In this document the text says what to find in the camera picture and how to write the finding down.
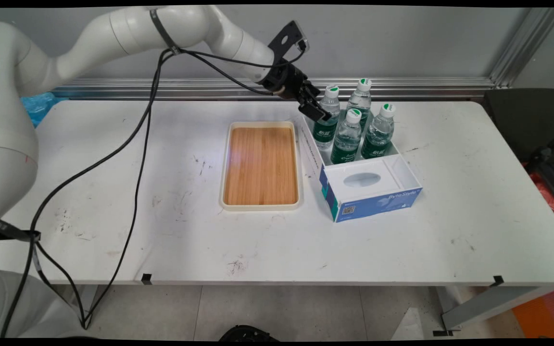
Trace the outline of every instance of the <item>floor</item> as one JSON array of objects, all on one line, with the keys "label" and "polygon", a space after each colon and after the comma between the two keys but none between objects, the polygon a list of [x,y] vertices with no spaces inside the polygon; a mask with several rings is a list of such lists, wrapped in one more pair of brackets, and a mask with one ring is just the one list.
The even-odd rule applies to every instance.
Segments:
[{"label": "floor", "polygon": [[[104,339],[216,341],[248,324],[280,341],[391,340],[409,308],[417,309],[422,333],[416,335],[424,339],[523,337],[512,311],[453,337],[433,337],[442,330],[433,287],[304,285],[115,285],[89,331]],[[398,334],[403,337],[402,328]]]}]

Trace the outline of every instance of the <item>bamboo tray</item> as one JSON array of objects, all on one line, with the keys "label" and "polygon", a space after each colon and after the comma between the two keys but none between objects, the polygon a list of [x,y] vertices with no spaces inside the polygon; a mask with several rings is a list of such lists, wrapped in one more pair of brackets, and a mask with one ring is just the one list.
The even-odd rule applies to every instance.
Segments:
[{"label": "bamboo tray", "polygon": [[232,123],[222,173],[225,210],[293,210],[301,200],[294,124]]}]

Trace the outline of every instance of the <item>bottle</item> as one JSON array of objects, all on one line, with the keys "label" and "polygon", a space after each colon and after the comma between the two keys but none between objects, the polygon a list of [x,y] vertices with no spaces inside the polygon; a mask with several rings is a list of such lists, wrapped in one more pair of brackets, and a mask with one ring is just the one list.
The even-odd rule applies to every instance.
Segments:
[{"label": "bottle", "polygon": [[354,90],[350,100],[348,100],[348,105],[345,108],[345,112],[348,110],[357,109],[361,112],[360,118],[360,128],[365,129],[365,124],[367,123],[367,118],[371,114],[371,79],[363,78],[358,81],[358,87]]},{"label": "bottle", "polygon": [[371,159],[384,156],[394,132],[394,110],[394,105],[386,103],[380,108],[380,113],[369,125],[369,129],[365,132],[363,147],[360,149],[363,158]]},{"label": "bottle", "polygon": [[339,87],[329,85],[324,92],[324,98],[319,102],[319,105],[329,112],[332,116],[329,120],[318,120],[314,124],[314,140],[317,148],[328,149],[332,144],[332,138],[335,136],[337,122],[339,121]]},{"label": "bottle", "polygon": [[337,127],[335,143],[332,145],[330,161],[333,164],[351,162],[356,156],[360,137],[363,131],[360,128],[360,110],[348,110],[345,114],[345,121]]}]

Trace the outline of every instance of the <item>robotic arm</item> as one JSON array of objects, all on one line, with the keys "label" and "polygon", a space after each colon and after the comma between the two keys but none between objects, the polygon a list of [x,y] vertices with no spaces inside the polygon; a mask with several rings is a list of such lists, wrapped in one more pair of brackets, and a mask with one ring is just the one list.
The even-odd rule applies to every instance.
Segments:
[{"label": "robotic arm", "polygon": [[[308,49],[296,22],[290,22],[266,46],[212,5],[127,7],[92,20],[74,47],[59,57],[48,57],[17,28],[0,22],[0,217],[29,191],[37,175],[38,140],[19,95],[47,92],[126,55],[164,48],[176,53],[177,48],[201,41],[220,57],[259,65],[281,64],[269,68],[228,62],[273,94],[297,100],[299,110],[312,120],[330,117],[317,103],[319,90],[306,75],[294,65],[284,64],[283,55],[292,45],[301,51]],[[0,272],[0,330],[18,281],[19,274]],[[7,335],[55,337],[82,332],[74,311],[30,276]]]}]

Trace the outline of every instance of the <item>table top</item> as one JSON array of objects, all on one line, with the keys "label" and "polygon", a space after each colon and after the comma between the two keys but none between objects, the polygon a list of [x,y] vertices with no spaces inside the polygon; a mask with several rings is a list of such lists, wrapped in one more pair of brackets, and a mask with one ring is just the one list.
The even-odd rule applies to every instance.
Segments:
[{"label": "table top", "polygon": [[[483,108],[394,104],[393,142],[420,196],[411,208],[333,223],[305,162],[297,210],[228,212],[218,202],[229,124],[292,120],[296,103],[156,101],[136,226],[115,283],[139,284],[147,273],[154,284],[489,285],[501,275],[504,285],[554,285],[554,214]],[[44,197],[121,145],[146,105],[55,105],[37,128],[37,180],[4,219],[27,229]],[[77,283],[107,283],[116,268],[144,133],[60,191],[38,221],[42,245]],[[0,241],[0,269],[22,272],[26,250]],[[41,264],[52,283],[66,283]]]}]

